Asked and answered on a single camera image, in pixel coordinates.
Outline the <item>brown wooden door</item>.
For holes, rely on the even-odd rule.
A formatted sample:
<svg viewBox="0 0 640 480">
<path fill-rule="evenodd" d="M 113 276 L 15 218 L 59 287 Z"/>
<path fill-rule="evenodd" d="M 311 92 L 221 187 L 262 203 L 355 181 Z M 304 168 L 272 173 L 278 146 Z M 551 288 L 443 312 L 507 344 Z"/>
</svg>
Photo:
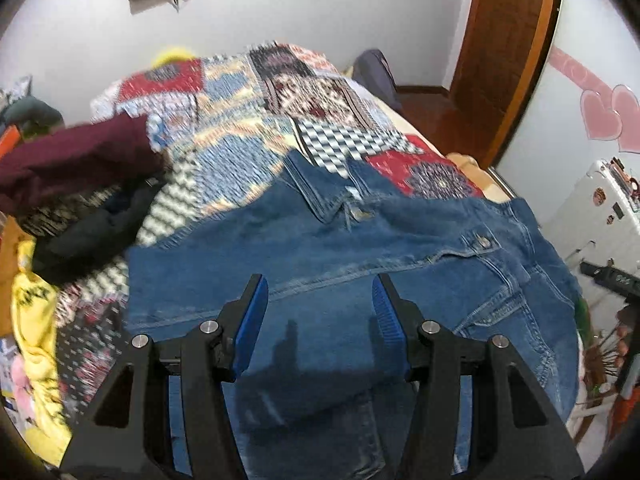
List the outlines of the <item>brown wooden door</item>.
<svg viewBox="0 0 640 480">
<path fill-rule="evenodd" d="M 471 126 L 462 152 L 495 165 L 547 61 L 561 0 L 471 0 L 450 98 Z"/>
</svg>

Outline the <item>white suitcase with stickers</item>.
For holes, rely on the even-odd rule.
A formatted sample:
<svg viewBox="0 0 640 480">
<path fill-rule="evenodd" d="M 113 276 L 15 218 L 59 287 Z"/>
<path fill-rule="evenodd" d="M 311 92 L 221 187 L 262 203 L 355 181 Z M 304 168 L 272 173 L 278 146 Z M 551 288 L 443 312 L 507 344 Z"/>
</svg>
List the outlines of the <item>white suitcase with stickers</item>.
<svg viewBox="0 0 640 480">
<path fill-rule="evenodd" d="M 581 263 L 609 264 L 639 274 L 639 206 L 612 162 L 594 162 L 542 232 L 578 279 L 592 308 L 612 295 L 580 273 Z"/>
</svg>

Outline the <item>black patterned garment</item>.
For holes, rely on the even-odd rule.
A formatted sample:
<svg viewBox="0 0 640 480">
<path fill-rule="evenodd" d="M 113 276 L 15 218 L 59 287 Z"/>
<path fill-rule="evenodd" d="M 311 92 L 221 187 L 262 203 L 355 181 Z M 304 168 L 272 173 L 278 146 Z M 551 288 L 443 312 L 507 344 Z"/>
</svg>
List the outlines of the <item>black patterned garment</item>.
<svg viewBox="0 0 640 480">
<path fill-rule="evenodd" d="M 162 172 L 129 181 L 61 234 L 38 240 L 32 272 L 51 285 L 61 286 L 110 263 L 134 244 L 155 196 L 166 183 Z"/>
</svg>

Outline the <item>maroon folded garment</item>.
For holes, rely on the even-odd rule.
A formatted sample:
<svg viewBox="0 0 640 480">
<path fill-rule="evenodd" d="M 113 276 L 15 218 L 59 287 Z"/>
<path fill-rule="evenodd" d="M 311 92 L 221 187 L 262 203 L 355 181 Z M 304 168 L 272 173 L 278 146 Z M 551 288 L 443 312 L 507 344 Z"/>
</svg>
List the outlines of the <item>maroon folded garment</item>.
<svg viewBox="0 0 640 480">
<path fill-rule="evenodd" d="M 119 114 L 58 130 L 1 159 L 1 211 L 24 214 L 52 198 L 150 176 L 164 169 L 152 149 L 146 117 Z"/>
</svg>

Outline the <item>yellow printed t-shirt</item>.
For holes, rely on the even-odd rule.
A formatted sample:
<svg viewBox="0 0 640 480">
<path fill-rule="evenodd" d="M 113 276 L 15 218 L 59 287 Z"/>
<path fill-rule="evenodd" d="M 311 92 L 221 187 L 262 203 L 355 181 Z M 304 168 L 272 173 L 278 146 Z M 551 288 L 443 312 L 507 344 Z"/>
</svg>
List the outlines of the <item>yellow printed t-shirt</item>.
<svg viewBox="0 0 640 480">
<path fill-rule="evenodd" d="M 36 455 L 57 467 L 72 438 L 63 414 L 55 359 L 58 290 L 32 270 L 34 250 L 32 240 L 17 245 L 11 316 L 34 399 L 35 426 L 25 431 L 26 442 Z"/>
</svg>

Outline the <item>patchwork bed cover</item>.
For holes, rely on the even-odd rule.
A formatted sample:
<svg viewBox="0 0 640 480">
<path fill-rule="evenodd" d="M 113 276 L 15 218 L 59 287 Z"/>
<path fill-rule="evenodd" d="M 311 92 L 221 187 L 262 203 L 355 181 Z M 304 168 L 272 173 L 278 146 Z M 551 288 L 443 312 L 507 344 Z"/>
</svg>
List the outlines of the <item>patchwork bed cover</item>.
<svg viewBox="0 0 640 480">
<path fill-rule="evenodd" d="M 261 44 L 241 54 L 158 61 L 115 81 L 92 103 L 94 120 L 149 115 L 154 148 L 172 169 L 137 230 L 134 246 L 178 242 L 199 223 L 219 220 L 257 200 L 299 151 L 346 177 L 344 160 L 378 156 L 401 191 L 424 198 L 483 196 L 480 177 L 461 171 L 462 155 L 444 157 L 374 96 L 356 66 L 346 75 L 326 56 L 296 44 Z M 294 104 L 275 108 L 268 79 L 293 84 Z M 58 377 L 65 417 L 88 406 L 116 358 L 129 295 L 129 266 L 117 255 L 63 283 L 56 305 Z"/>
</svg>

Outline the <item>blue denim jacket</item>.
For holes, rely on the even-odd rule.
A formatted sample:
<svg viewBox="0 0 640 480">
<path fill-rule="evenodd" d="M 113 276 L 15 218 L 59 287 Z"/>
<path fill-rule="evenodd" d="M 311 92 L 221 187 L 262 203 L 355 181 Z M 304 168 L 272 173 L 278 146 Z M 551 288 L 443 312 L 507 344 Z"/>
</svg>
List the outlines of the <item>blue denim jacket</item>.
<svg viewBox="0 0 640 480">
<path fill-rule="evenodd" d="M 414 391 L 392 373 L 374 316 L 381 273 L 453 333 L 507 336 L 562 417 L 576 402 L 579 287 L 520 198 L 426 200 L 366 162 L 332 174 L 292 152 L 254 202 L 127 260 L 127 330 L 154 340 L 267 279 L 250 367 L 224 389 L 252 479 L 390 478 Z"/>
</svg>

